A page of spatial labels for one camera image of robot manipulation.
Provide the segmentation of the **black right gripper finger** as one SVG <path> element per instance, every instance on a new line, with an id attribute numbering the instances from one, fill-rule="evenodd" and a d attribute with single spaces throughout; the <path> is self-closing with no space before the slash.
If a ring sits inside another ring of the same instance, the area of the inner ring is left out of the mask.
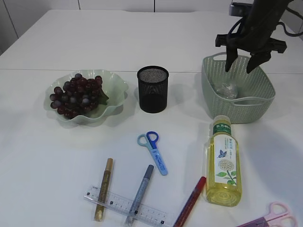
<path id="1" fill-rule="evenodd" d="M 225 62 L 225 71 L 228 72 L 238 58 L 238 50 L 235 47 L 226 46 L 226 62 Z"/>
<path id="2" fill-rule="evenodd" d="M 249 74 L 261 64 L 268 62 L 271 59 L 271 52 L 252 53 L 248 61 L 246 72 Z"/>

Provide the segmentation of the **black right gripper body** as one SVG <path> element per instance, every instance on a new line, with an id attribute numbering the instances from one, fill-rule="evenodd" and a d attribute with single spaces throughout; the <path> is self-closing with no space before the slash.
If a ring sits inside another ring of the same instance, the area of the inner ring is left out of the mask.
<path id="1" fill-rule="evenodd" d="M 272 38 L 275 28 L 267 26 L 246 27 L 245 21 L 237 21 L 226 34 L 218 34 L 215 38 L 215 46 L 226 48 L 229 56 L 237 56 L 242 50 L 251 55 L 261 53 L 284 53 L 287 44 L 285 41 Z"/>

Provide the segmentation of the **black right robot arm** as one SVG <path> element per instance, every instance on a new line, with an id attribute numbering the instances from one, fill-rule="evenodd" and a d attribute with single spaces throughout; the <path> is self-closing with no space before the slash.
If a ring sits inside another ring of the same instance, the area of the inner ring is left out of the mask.
<path id="1" fill-rule="evenodd" d="M 289 3 L 289 0 L 255 0 L 251 5 L 241 5 L 241 19 L 227 34 L 217 35 L 215 40 L 216 47 L 226 47 L 226 72 L 238 58 L 239 49 L 250 53 L 247 73 L 268 62 L 272 51 L 284 53 L 286 42 L 271 38 L 271 35 Z"/>

